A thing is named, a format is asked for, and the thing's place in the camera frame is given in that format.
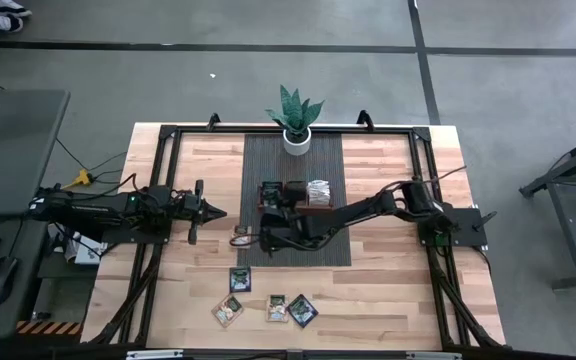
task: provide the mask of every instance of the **orange and black tape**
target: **orange and black tape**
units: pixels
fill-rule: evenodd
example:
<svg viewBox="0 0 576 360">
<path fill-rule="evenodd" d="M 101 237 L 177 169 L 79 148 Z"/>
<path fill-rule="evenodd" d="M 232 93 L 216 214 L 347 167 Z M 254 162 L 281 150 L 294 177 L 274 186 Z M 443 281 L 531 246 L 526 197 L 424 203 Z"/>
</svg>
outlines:
<svg viewBox="0 0 576 360">
<path fill-rule="evenodd" d="M 81 324 L 74 322 L 17 322 L 17 333 L 21 335 L 79 335 L 81 330 Z"/>
</svg>

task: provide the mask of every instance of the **concrete floor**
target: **concrete floor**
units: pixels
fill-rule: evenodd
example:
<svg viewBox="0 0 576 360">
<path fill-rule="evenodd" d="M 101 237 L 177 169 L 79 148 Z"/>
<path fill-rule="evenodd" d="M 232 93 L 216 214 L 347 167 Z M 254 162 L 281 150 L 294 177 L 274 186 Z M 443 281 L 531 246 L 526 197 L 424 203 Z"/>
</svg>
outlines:
<svg viewBox="0 0 576 360">
<path fill-rule="evenodd" d="M 414 45 L 405 0 L 25 4 L 36 16 L 10 39 Z M 428 46 L 576 48 L 576 0 L 418 7 Z M 576 145 L 576 57 L 430 56 L 429 64 L 441 123 L 458 127 L 475 201 L 499 214 L 487 232 L 508 344 L 576 355 L 576 290 L 550 289 L 574 274 L 552 204 L 545 193 L 524 200 L 517 192 Z M 377 123 L 429 123 L 416 55 L 0 50 L 0 84 L 71 91 L 59 136 L 85 164 L 124 151 L 138 121 L 207 121 L 212 112 L 267 121 L 263 109 L 279 105 L 280 83 L 326 99 L 322 122 L 353 122 L 367 109 Z M 44 183 L 69 181 L 76 170 L 56 147 Z M 89 286 L 61 284 L 68 290 L 56 291 L 55 316 L 81 317 L 85 302 L 74 294 Z"/>
</svg>

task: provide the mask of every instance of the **sneaker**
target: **sneaker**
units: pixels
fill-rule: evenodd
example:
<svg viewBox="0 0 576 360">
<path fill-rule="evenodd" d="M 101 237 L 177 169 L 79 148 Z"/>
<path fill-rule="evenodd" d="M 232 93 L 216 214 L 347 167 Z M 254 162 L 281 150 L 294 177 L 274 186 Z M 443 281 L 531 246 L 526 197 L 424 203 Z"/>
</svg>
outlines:
<svg viewBox="0 0 576 360">
<path fill-rule="evenodd" d="M 12 0 L 0 0 L 0 15 L 11 15 L 20 18 L 28 17 L 32 15 L 32 12 Z"/>
<path fill-rule="evenodd" d="M 0 31 L 2 32 L 18 32 L 24 27 L 24 22 L 13 16 L 0 15 Z"/>
</svg>

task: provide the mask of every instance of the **dark gray rug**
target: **dark gray rug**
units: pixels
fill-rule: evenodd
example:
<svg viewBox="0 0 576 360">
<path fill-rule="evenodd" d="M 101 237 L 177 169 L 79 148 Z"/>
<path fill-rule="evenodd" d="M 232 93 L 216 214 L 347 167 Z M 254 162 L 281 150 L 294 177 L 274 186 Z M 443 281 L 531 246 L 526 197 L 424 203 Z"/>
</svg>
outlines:
<svg viewBox="0 0 576 360">
<path fill-rule="evenodd" d="M 333 206 L 346 205 L 341 135 L 313 135 L 310 150 L 302 156 L 289 155 L 281 135 L 246 135 L 243 181 L 241 185 L 241 225 L 259 232 L 261 214 L 257 208 L 258 188 L 263 181 L 327 180 Z M 340 231 L 323 249 L 315 252 L 282 249 L 272 258 L 259 244 L 240 249 L 238 266 L 350 266 L 348 230 Z"/>
</svg>

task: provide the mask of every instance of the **wooden tabletop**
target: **wooden tabletop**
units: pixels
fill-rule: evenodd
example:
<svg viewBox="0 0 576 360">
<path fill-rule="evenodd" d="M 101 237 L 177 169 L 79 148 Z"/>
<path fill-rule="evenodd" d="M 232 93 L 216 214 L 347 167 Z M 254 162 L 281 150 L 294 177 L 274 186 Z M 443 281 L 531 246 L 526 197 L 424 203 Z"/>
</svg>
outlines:
<svg viewBox="0 0 576 360">
<path fill-rule="evenodd" d="M 149 183 L 159 123 L 137 123 L 123 178 L 137 174 Z M 464 164 L 453 126 L 430 127 L 439 175 Z M 386 183 L 410 179 L 408 140 L 401 135 L 342 135 L 348 203 L 374 195 Z M 204 225 L 197 245 L 186 242 L 188 223 L 175 222 L 164 248 L 152 313 L 149 347 L 438 350 L 441 348 L 428 260 L 414 224 L 395 217 L 375 218 L 350 228 L 351 267 L 253 268 L 252 292 L 236 296 L 245 310 L 227 329 L 211 309 L 228 294 L 228 269 L 237 252 L 228 245 L 239 223 L 243 134 L 184 135 L 175 189 L 194 188 L 204 179 L 204 196 L 228 212 Z M 164 159 L 170 153 L 166 149 Z M 164 182 L 167 166 L 161 171 Z M 444 201 L 472 205 L 465 171 L 441 181 Z M 120 245 L 104 256 L 84 323 L 82 341 L 97 335 L 126 297 L 136 246 Z M 455 248 L 462 296 L 480 323 L 504 342 L 493 286 L 481 256 Z M 150 255 L 146 254 L 145 263 Z M 266 322 L 270 294 L 304 294 L 319 311 L 305 329 Z M 457 339 L 452 307 L 447 310 Z M 141 302 L 133 321 L 137 331 Z"/>
</svg>

